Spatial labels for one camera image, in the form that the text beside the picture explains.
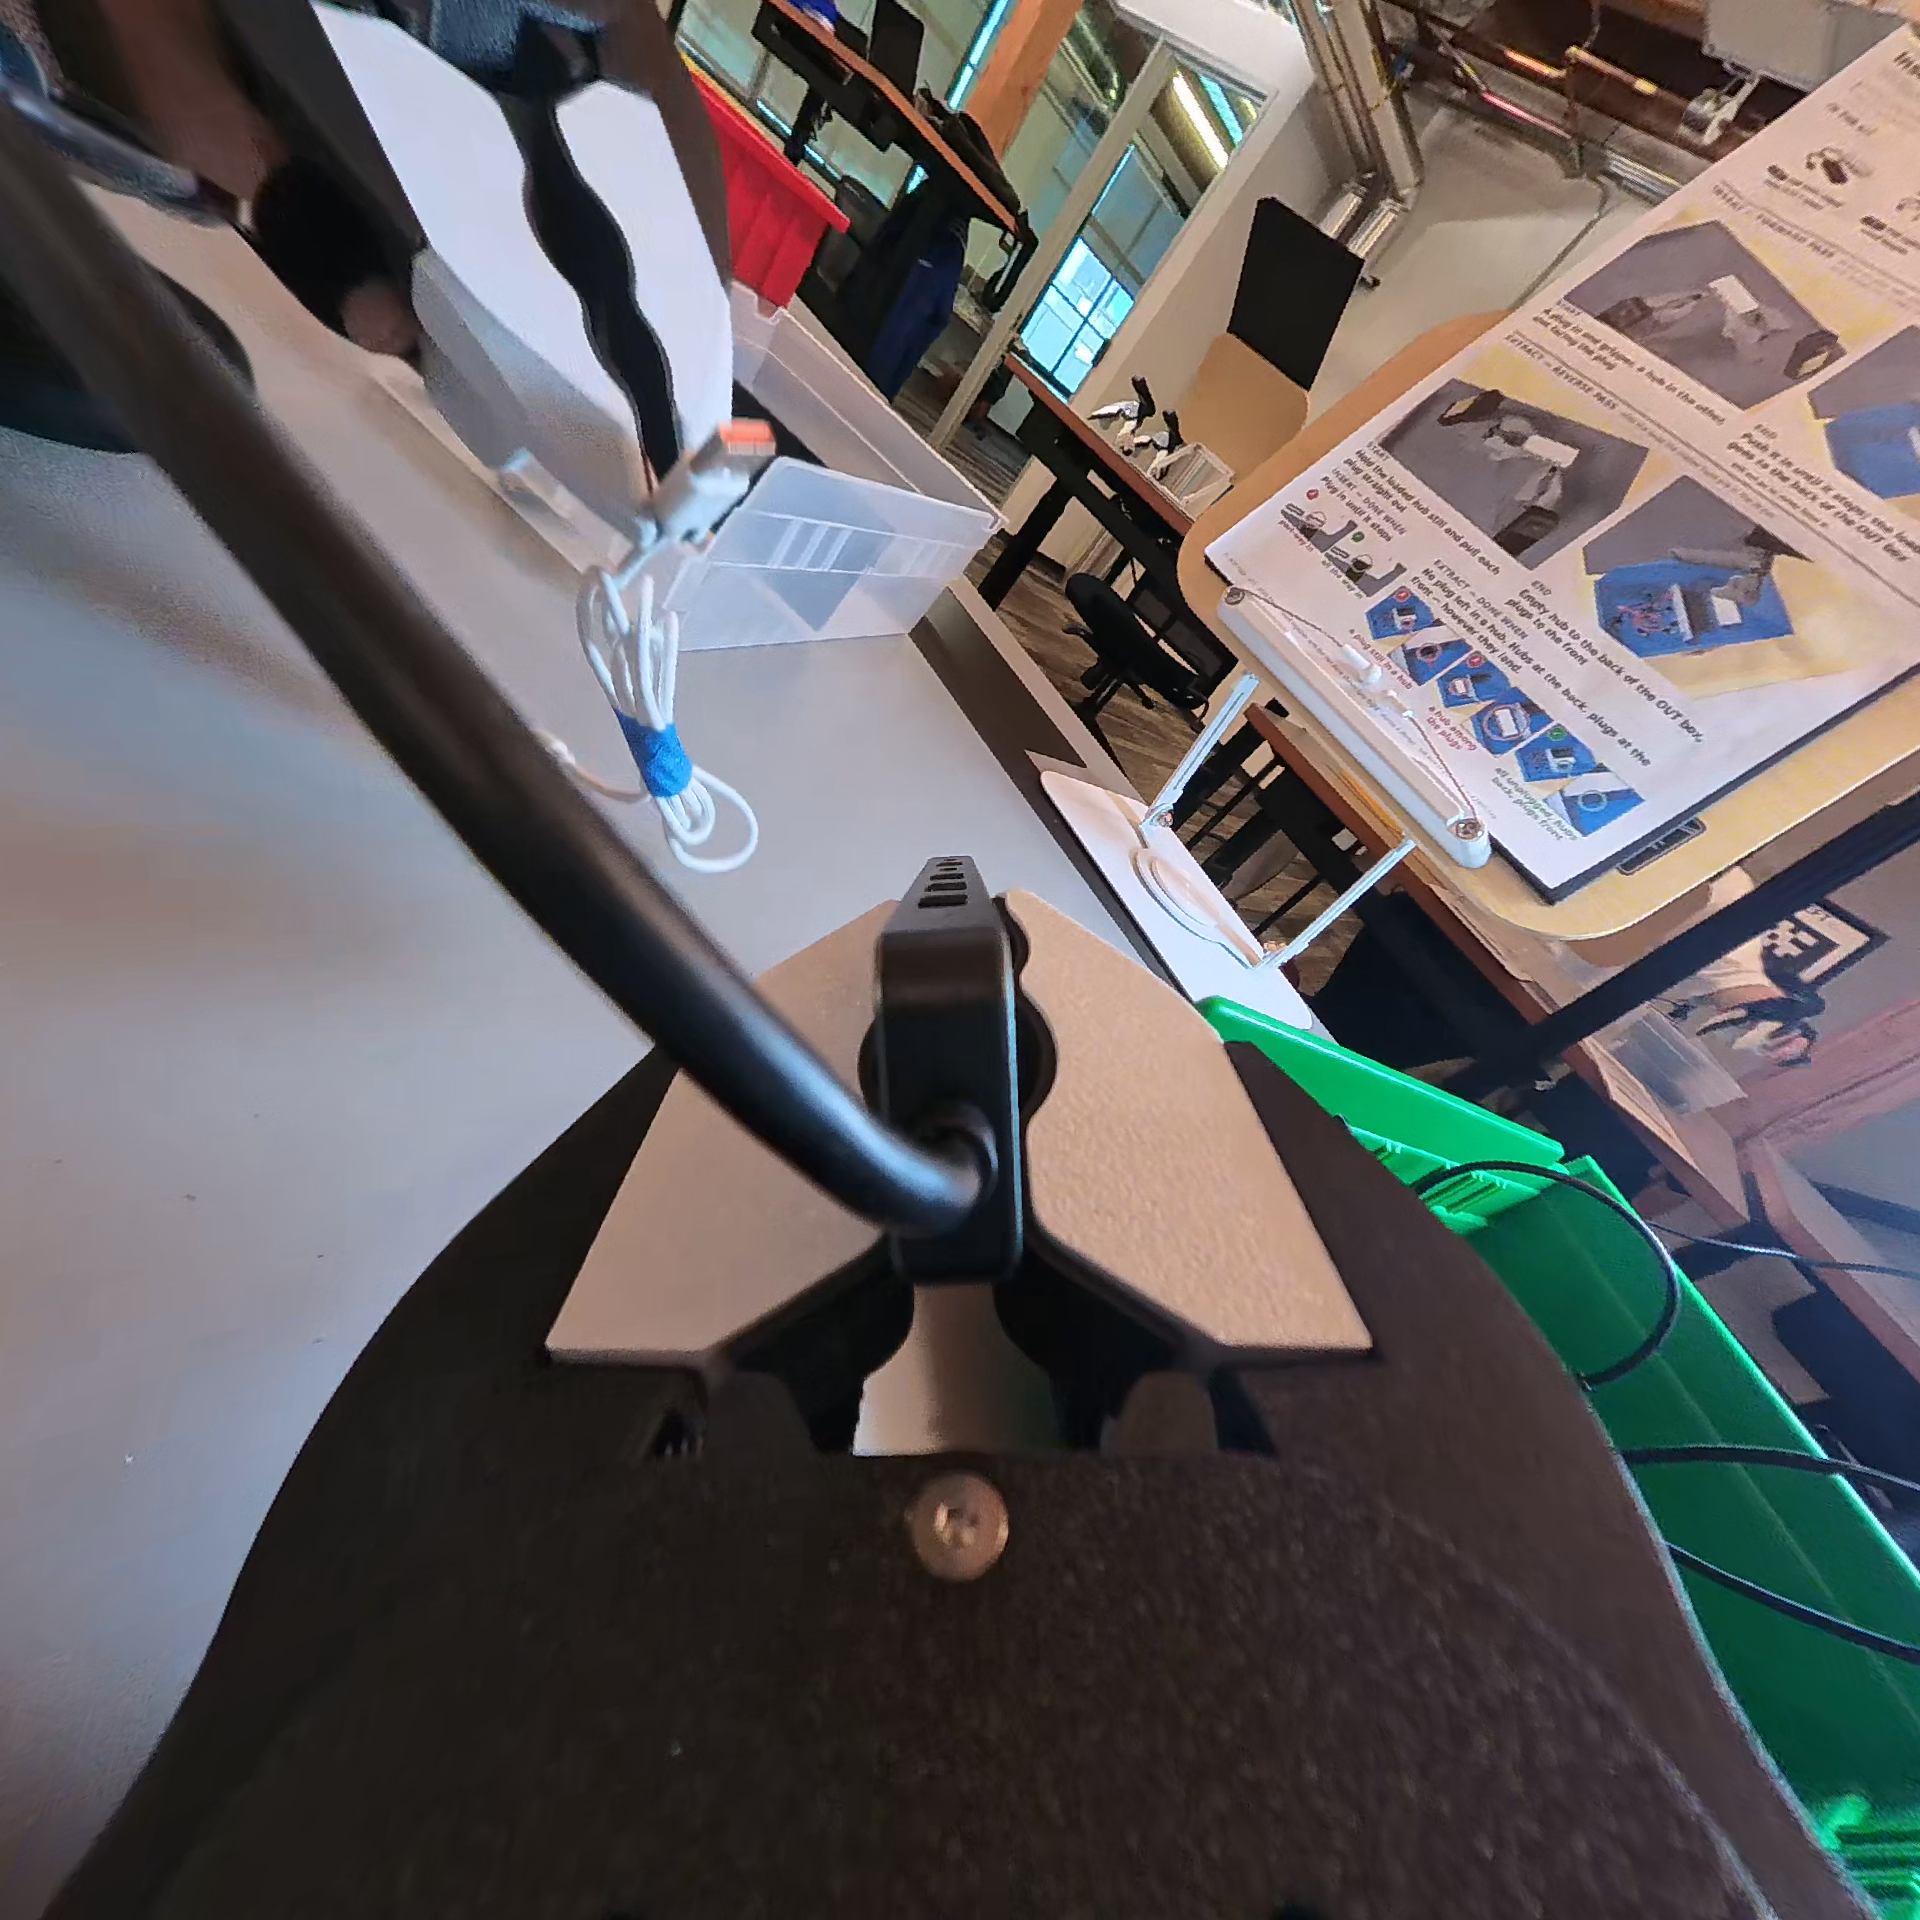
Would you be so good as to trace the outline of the instruction sheet on stand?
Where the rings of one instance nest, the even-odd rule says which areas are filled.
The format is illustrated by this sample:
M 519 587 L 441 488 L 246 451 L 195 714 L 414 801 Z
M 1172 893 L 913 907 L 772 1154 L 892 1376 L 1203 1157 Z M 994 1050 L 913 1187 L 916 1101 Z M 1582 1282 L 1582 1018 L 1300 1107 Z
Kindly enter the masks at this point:
M 1220 613 L 1228 580 L 1211 568 L 1210 544 L 1503 322 L 1506 313 L 1483 312 L 1429 328 L 1268 453 L 1190 525 L 1179 555 L 1185 600 L 1239 661 L 1250 664 L 1252 657 L 1228 632 Z M 1543 902 L 1506 867 L 1460 870 L 1430 849 L 1418 849 L 1383 888 L 1410 896 L 1469 954 L 1487 946 L 1494 925 L 1511 925 L 1530 940 L 1597 948 L 1604 962 L 1621 965 L 1706 921 L 1709 910 L 1755 893 L 1794 859 L 1825 850 L 1883 808 L 1914 798 L 1915 754 L 1917 691 L 1909 682 L 1750 778 L 1730 798 L 1708 805 L 1698 840 L 1639 874 L 1607 874 L 1571 900 Z

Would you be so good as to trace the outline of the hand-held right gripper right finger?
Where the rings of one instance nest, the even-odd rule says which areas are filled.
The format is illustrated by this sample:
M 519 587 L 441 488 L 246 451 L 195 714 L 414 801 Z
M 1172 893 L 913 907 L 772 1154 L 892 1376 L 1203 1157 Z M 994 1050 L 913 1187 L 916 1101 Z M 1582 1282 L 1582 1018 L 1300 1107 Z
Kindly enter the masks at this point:
M 1214 1027 L 1023 889 L 1022 1009 L 1046 1043 L 1023 1115 L 1026 1264 L 1001 1325 L 1095 1450 L 1146 1376 L 1369 1360 L 1372 1331 Z

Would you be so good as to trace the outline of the wooden standing desk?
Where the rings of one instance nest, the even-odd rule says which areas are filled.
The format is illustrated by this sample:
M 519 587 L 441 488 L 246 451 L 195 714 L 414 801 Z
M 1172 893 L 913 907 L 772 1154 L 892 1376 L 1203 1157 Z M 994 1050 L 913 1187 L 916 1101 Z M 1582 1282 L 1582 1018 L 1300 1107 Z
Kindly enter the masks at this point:
M 884 154 L 906 154 L 926 185 L 958 194 L 966 220 L 999 230 L 1005 258 L 979 294 L 999 316 L 1041 241 L 975 121 L 918 86 L 922 20 L 906 4 L 876 4 L 859 30 L 828 19 L 826 4 L 759 3 L 753 37 L 804 86 L 783 161 L 803 166 L 830 120 Z

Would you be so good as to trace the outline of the clear plastic bin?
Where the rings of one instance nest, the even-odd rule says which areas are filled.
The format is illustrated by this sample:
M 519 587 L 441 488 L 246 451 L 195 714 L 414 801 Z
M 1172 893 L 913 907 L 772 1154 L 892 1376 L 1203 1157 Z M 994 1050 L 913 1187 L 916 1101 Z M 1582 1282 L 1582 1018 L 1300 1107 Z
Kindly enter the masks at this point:
M 910 634 L 1001 529 L 994 506 L 901 419 L 803 307 L 732 291 L 733 372 L 742 398 L 801 453 L 780 453 L 701 539 L 634 542 L 519 453 L 495 490 L 566 564 L 619 577 L 635 609 L 678 617 L 681 652 Z

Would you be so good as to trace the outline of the black panel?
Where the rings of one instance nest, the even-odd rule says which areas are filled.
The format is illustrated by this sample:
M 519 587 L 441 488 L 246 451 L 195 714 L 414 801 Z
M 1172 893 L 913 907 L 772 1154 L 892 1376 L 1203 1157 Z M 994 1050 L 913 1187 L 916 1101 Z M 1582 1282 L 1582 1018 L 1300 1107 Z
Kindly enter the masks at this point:
M 1262 196 L 1228 334 L 1308 393 L 1361 285 L 1362 261 L 1283 200 Z

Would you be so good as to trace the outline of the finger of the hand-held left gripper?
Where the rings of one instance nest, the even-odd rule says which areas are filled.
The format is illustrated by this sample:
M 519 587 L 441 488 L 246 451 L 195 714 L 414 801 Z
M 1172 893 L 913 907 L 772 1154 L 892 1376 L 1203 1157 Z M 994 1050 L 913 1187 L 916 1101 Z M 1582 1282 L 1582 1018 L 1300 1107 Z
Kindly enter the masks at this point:
M 534 238 L 657 484 L 732 417 L 732 274 L 657 100 L 597 80 L 529 102 L 524 161 Z
M 506 113 L 381 17 L 315 19 L 423 230 L 412 302 L 428 398 L 493 474 L 539 467 L 598 520 L 635 521 L 649 472 L 634 405 L 545 251 Z

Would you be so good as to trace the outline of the person's left hand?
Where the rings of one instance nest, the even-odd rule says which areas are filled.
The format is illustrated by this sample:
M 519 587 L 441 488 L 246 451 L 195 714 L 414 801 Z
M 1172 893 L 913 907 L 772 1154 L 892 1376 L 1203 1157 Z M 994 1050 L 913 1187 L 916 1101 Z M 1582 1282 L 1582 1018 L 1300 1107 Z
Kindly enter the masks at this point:
M 95 11 L 135 114 L 164 158 L 249 205 L 290 148 L 234 64 L 210 6 L 100 3 Z

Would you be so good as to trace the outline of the printed tag sign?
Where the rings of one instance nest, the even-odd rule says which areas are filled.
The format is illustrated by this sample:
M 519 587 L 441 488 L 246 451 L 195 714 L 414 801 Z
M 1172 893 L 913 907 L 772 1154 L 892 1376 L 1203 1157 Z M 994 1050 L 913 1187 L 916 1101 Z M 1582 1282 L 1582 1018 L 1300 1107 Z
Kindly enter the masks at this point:
M 1889 933 L 1838 906 L 1813 900 L 1732 948 L 1737 996 L 1716 1018 L 1737 1050 L 1809 1056 L 1833 985 L 1889 946 Z

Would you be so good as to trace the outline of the green plastic bin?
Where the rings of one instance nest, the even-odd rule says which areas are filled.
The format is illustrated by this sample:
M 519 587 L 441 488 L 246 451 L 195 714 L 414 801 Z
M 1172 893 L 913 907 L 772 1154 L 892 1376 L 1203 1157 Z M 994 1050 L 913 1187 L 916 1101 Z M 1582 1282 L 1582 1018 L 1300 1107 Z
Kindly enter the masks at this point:
M 1718 1673 L 1879 1916 L 1917 1916 L 1917 1573 L 1599 1163 L 1333 1040 L 1201 1004 L 1475 1243 L 1588 1394 Z

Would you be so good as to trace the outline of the wooden pillar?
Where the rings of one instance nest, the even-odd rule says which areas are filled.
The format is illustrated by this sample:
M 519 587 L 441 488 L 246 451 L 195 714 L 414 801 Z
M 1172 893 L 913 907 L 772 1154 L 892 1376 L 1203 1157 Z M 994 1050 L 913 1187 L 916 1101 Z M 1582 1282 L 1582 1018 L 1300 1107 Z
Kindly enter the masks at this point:
M 1082 3 L 1011 3 L 999 11 L 996 32 L 963 102 L 996 158 L 1013 148 L 1078 11 Z

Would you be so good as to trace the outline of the black office chair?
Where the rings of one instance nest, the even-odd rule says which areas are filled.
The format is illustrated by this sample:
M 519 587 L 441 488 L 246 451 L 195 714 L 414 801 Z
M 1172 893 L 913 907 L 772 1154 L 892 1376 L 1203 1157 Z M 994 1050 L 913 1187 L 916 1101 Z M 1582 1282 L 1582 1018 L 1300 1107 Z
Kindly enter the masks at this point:
M 1103 737 L 1099 716 L 1122 691 L 1133 693 L 1142 706 L 1161 702 L 1188 731 L 1201 731 L 1210 688 L 1203 670 L 1169 635 L 1150 628 L 1139 611 L 1095 573 L 1069 577 L 1063 596 L 1073 611 L 1073 634 L 1093 653 L 1093 666 L 1082 677 L 1084 697 L 1073 705 L 1090 734 Z

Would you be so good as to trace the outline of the black wrist rest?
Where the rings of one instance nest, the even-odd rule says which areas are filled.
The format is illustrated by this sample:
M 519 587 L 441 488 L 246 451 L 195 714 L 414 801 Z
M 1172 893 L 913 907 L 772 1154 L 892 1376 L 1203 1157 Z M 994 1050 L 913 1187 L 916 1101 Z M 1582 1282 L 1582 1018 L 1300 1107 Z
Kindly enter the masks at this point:
M 150 280 L 170 293 L 203 345 L 214 349 L 252 393 L 255 377 L 249 355 L 221 316 L 170 274 L 150 269 Z M 3 289 L 3 427 L 37 442 L 114 458 L 141 453 L 10 289 Z

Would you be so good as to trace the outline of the printed instruction sheet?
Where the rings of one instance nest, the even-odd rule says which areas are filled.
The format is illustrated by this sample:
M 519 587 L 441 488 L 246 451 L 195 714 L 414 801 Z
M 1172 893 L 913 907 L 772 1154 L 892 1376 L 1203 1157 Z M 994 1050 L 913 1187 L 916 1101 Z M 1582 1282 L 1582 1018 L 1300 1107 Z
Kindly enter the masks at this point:
M 1207 549 L 1453 864 L 1558 902 L 1915 683 L 1915 26 Z

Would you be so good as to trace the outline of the dark blue jacket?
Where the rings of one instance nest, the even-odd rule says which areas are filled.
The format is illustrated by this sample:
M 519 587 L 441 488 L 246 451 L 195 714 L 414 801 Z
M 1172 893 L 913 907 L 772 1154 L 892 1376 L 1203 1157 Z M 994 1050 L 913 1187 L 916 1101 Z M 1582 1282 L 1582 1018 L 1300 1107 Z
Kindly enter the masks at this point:
M 970 241 L 963 230 L 938 230 L 910 266 L 863 361 L 883 398 L 898 400 L 923 355 L 949 328 L 966 249 Z

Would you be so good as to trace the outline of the white document stand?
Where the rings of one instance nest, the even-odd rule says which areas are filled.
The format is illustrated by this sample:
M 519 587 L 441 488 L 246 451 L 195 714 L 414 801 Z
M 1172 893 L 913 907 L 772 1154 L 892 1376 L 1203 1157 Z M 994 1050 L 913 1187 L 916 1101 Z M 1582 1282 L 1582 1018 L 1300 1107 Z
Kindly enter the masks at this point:
M 1223 593 L 1219 613 L 1241 668 L 1158 794 L 1130 801 L 1067 772 L 1045 772 L 1042 788 L 1188 1001 L 1225 1000 L 1309 1028 L 1313 1014 L 1285 968 L 1410 858 L 1438 858 L 1469 874 L 1487 864 L 1494 836 L 1377 657 L 1245 582 Z M 1171 820 L 1203 761 L 1243 717 L 1262 716 L 1267 694 L 1277 694 L 1298 728 L 1319 729 L 1386 820 L 1386 853 L 1281 946 L 1249 931 Z

